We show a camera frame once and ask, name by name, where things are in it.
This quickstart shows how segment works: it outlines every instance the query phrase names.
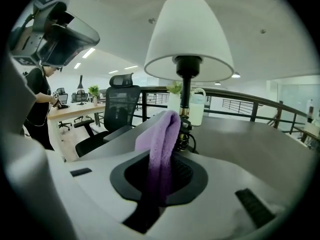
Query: glass wall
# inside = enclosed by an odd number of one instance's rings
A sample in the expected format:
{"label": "glass wall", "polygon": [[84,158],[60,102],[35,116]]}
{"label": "glass wall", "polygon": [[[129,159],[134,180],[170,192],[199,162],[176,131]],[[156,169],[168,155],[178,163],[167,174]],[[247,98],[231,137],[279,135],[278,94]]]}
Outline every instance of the glass wall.
{"label": "glass wall", "polygon": [[[308,101],[312,100],[314,107],[313,118],[317,117],[320,109],[320,84],[290,84],[282,85],[279,89],[278,100],[283,104],[307,113]],[[292,120],[294,115],[283,111],[281,119]],[[302,116],[297,116],[297,122],[305,123],[307,120]],[[280,122],[279,128],[282,131],[289,131],[290,123]]]}

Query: table lamp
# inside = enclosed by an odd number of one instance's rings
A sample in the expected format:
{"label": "table lamp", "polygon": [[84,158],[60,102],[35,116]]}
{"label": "table lamp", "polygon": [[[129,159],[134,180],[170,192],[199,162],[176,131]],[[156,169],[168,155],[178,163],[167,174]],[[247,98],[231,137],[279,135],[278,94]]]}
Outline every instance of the table lamp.
{"label": "table lamp", "polygon": [[144,71],[156,78],[181,81],[181,127],[176,150],[189,145],[191,81],[230,78],[234,63],[225,33],[204,0],[167,0],[160,12],[147,51]]}
{"label": "table lamp", "polygon": [[[79,85],[78,85],[78,88],[77,90],[82,90],[84,88],[84,86],[82,85],[82,75],[80,75],[80,82],[79,82]],[[78,105],[84,105],[83,101],[82,101],[82,95],[83,93],[81,92],[80,94],[81,96],[81,102],[78,104]]]}

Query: purple cloth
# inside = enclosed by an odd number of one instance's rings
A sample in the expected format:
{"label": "purple cloth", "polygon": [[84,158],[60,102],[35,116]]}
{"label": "purple cloth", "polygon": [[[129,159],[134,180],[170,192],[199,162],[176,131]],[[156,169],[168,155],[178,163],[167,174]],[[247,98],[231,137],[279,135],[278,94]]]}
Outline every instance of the purple cloth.
{"label": "purple cloth", "polygon": [[171,154],[178,138],[180,117],[169,110],[160,120],[138,136],[135,150],[150,149],[146,190],[152,199],[164,203],[172,186]]}

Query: woman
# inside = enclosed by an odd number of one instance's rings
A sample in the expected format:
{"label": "woman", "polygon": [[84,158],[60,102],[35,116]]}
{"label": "woman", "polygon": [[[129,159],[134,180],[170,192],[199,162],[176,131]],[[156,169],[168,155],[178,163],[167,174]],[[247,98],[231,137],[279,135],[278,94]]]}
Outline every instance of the woman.
{"label": "woman", "polygon": [[25,77],[28,87],[33,91],[36,101],[24,122],[32,139],[40,142],[46,150],[54,150],[48,131],[47,116],[51,108],[57,105],[59,100],[51,96],[51,89],[47,78],[52,76],[58,68],[51,66],[39,66],[33,68]]}

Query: ceiling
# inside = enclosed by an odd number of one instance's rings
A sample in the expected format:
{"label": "ceiling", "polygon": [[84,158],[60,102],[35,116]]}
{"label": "ceiling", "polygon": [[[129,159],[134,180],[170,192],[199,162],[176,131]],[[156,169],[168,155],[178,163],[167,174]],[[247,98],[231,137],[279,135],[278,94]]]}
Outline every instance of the ceiling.
{"label": "ceiling", "polygon": [[[138,65],[145,76],[144,60],[157,17],[166,0],[71,0],[68,11],[98,31],[100,43],[87,59],[80,54],[77,73],[106,74]],[[319,73],[320,65],[308,33],[285,0],[206,0],[228,40],[234,70],[240,79],[232,86],[254,80],[271,80]]]}

